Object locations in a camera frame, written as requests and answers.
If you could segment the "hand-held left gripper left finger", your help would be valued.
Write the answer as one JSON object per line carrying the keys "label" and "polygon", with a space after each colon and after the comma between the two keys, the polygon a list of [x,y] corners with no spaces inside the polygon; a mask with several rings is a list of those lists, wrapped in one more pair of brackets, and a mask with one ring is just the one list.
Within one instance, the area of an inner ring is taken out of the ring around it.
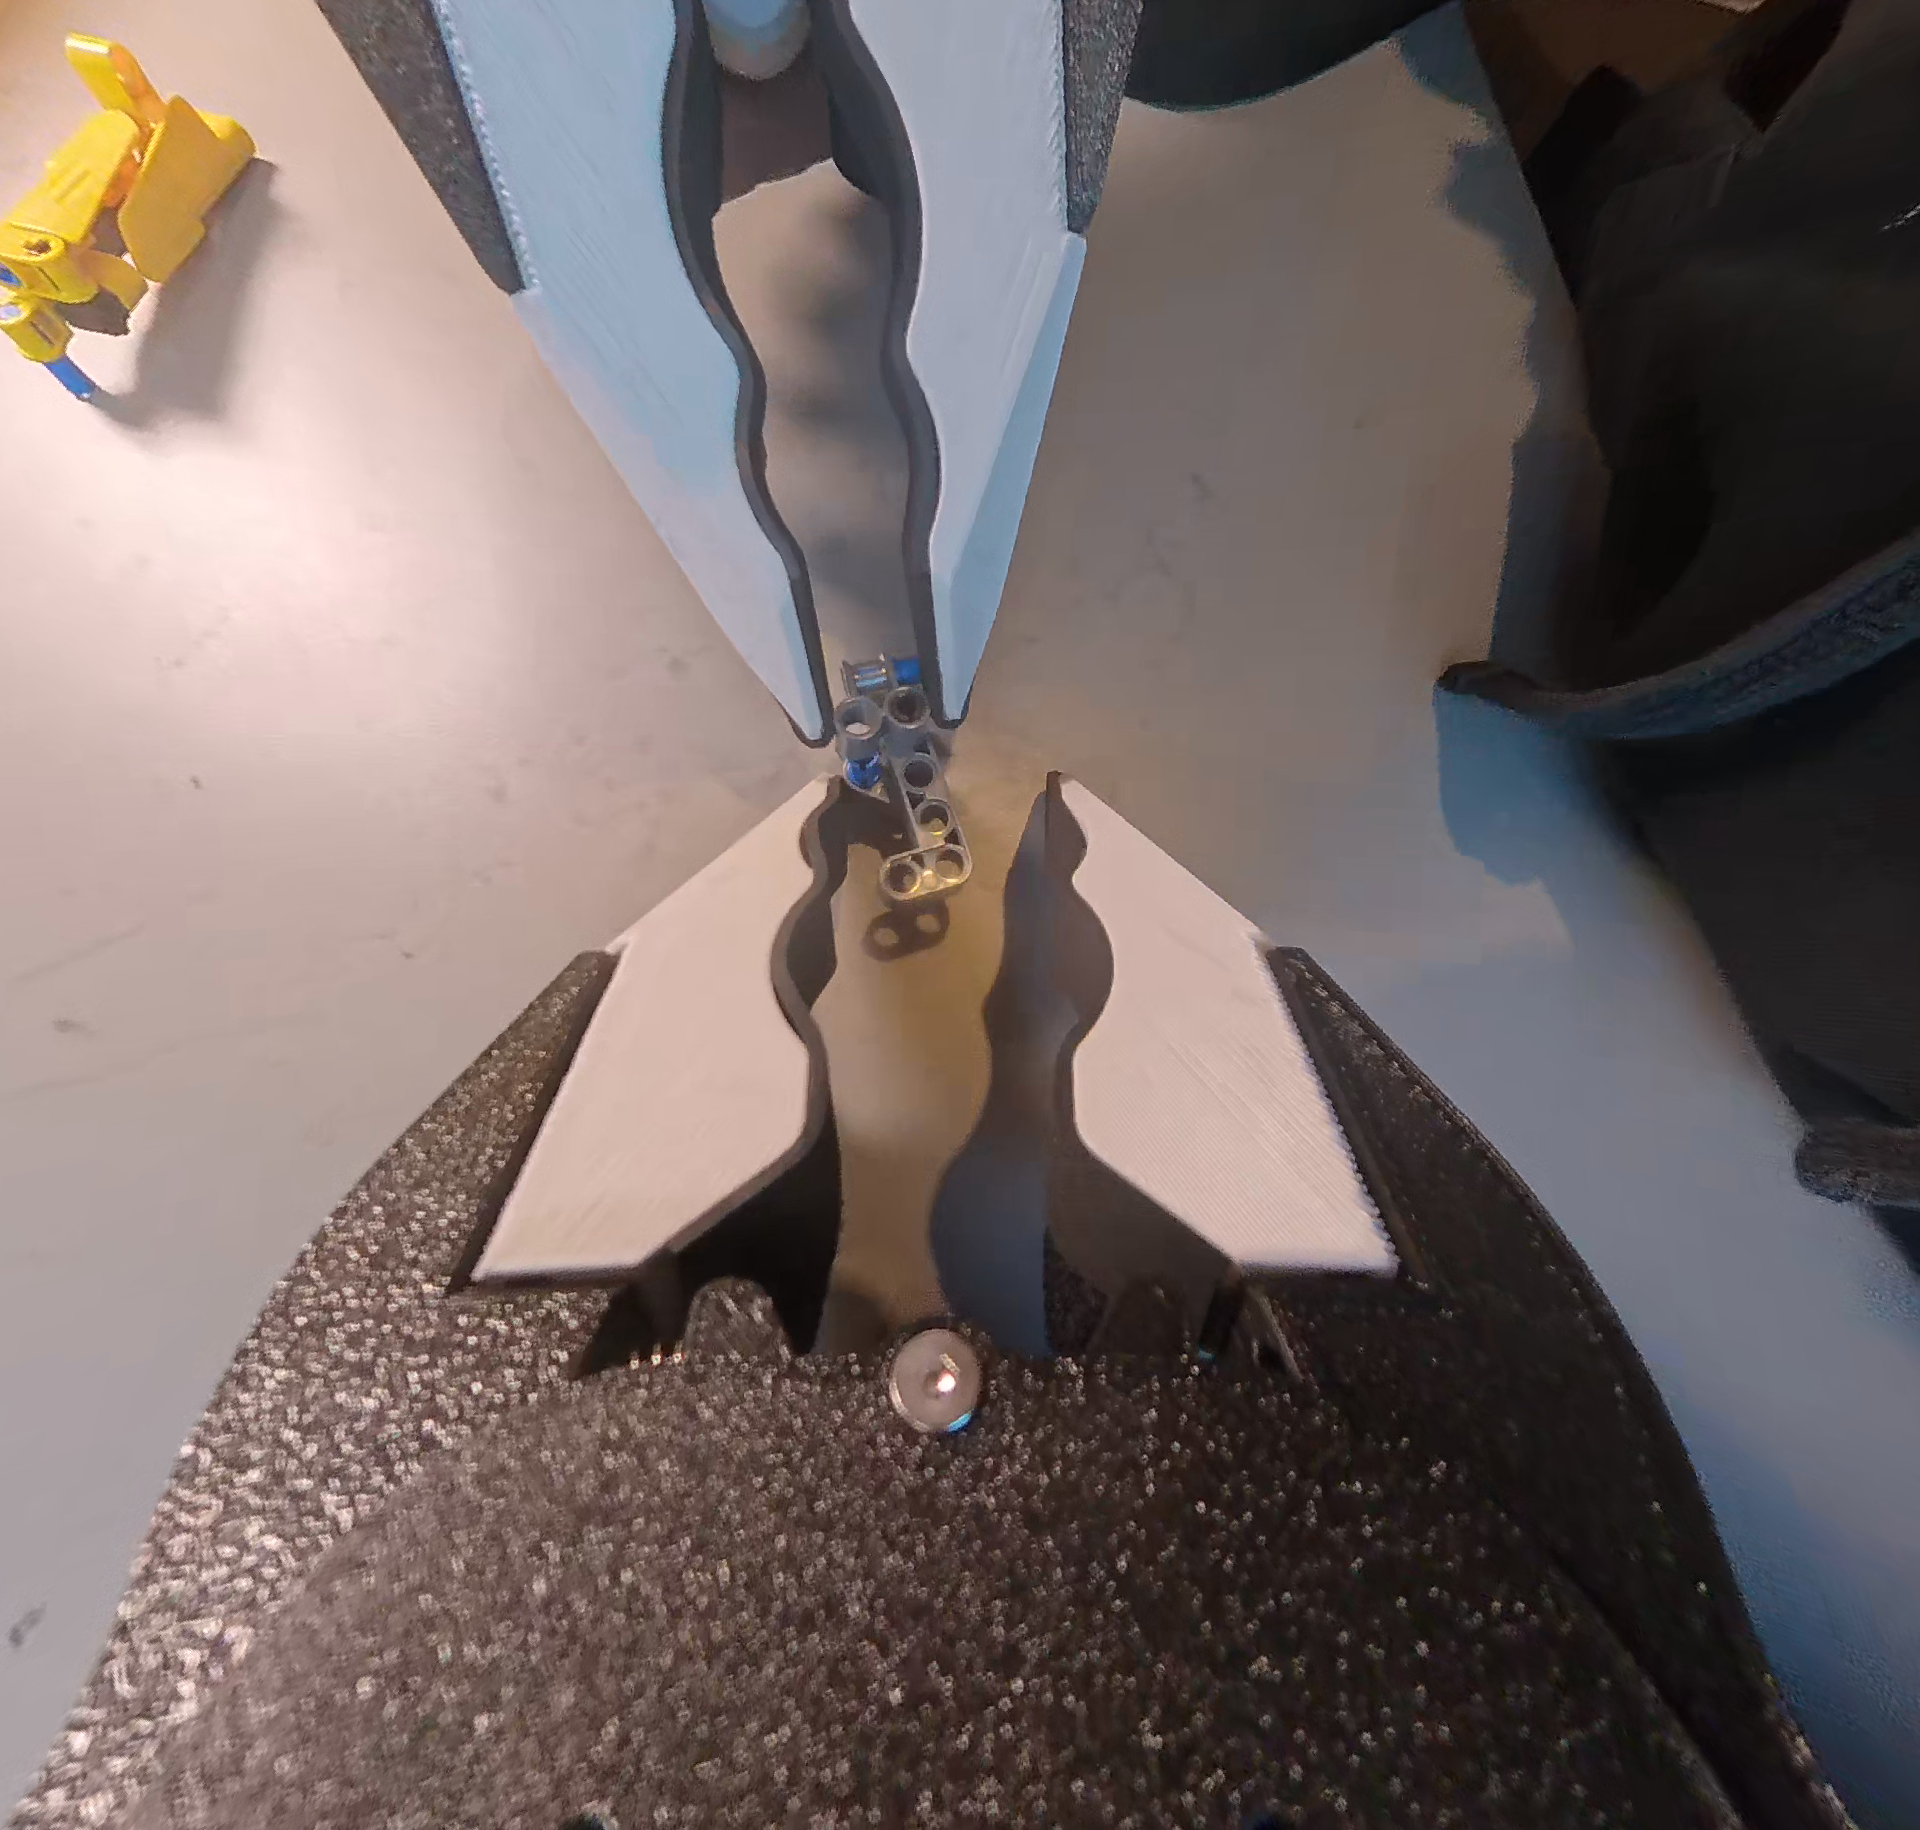
{"label": "hand-held left gripper left finger", "polygon": [[787,798],[613,939],[613,970],[492,1221],[477,1282],[601,1282],[693,1241],[808,1127],[814,1062],[774,989],[814,895]]}

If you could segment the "black printed sweatshirt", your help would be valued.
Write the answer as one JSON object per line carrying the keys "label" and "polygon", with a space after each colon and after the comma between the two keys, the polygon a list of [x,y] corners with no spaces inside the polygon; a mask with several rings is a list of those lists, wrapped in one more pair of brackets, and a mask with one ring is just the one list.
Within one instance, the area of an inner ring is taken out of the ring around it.
{"label": "black printed sweatshirt", "polygon": [[1915,0],[1763,0],[1524,165],[1604,465],[1546,676],[1801,1121],[1915,1268]]}

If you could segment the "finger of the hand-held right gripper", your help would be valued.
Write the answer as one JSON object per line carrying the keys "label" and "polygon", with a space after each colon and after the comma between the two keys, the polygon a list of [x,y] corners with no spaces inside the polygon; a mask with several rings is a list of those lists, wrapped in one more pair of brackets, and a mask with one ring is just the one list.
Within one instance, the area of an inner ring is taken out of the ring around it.
{"label": "finger of the hand-held right gripper", "polygon": [[700,0],[432,0],[513,239],[516,315],[648,524],[807,744],[831,688],[766,485],[766,375],[713,246],[717,66]]}
{"label": "finger of the hand-held right gripper", "polygon": [[966,716],[1087,239],[1066,223],[1063,0],[814,0],[828,90],[893,219],[879,375],[933,719]]}

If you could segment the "yellow brick assembly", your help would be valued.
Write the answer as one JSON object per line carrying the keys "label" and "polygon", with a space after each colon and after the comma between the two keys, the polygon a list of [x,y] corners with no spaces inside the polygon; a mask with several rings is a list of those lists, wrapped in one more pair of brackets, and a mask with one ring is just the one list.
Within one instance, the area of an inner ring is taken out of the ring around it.
{"label": "yellow brick assembly", "polygon": [[250,132],[162,98],[117,40],[68,35],[95,104],[2,214],[2,338],[71,399],[95,384],[71,338],[123,338],[130,311],[202,246],[210,210],[255,160]]}

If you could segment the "grey desk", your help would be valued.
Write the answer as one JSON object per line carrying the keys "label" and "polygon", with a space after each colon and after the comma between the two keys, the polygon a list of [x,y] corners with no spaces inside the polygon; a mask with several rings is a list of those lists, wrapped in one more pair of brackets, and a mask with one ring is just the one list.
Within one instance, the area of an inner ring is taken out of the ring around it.
{"label": "grey desk", "polygon": [[[102,409],[2,361],[2,1805],[181,1440],[348,1185],[576,957],[817,765],[312,0],[10,0],[255,135]],[[1039,1332],[1049,1081],[1002,887],[1051,770],[1313,952],[1490,1136],[1667,1394],[1859,1823],[1915,1827],[1915,1268],[1793,1181],[1711,958],[1587,774],[1431,700],[1591,508],[1568,305],[1454,11],[1224,117],[1126,110],[957,735],[977,883],[820,1005],[832,1321]]]}

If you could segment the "grey brick beam assembly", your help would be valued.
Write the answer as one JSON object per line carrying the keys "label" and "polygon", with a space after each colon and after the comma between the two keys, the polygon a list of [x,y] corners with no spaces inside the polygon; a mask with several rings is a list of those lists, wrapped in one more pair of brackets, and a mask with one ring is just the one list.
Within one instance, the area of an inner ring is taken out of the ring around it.
{"label": "grey brick beam assembly", "polygon": [[893,912],[944,904],[975,872],[944,755],[915,658],[841,662],[832,746],[856,798],[883,808],[877,821],[877,890]]}

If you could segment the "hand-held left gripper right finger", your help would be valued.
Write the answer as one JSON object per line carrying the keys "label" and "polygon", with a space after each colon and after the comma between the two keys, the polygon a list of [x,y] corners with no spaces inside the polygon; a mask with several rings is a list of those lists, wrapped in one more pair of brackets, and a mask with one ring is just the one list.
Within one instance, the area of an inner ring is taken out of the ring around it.
{"label": "hand-held left gripper right finger", "polygon": [[1257,1281],[1399,1273],[1281,979],[1229,900],[1049,777],[1004,883],[986,1096],[933,1205],[965,1321],[1079,1353],[1143,1296],[1135,1340],[1196,1346]]}

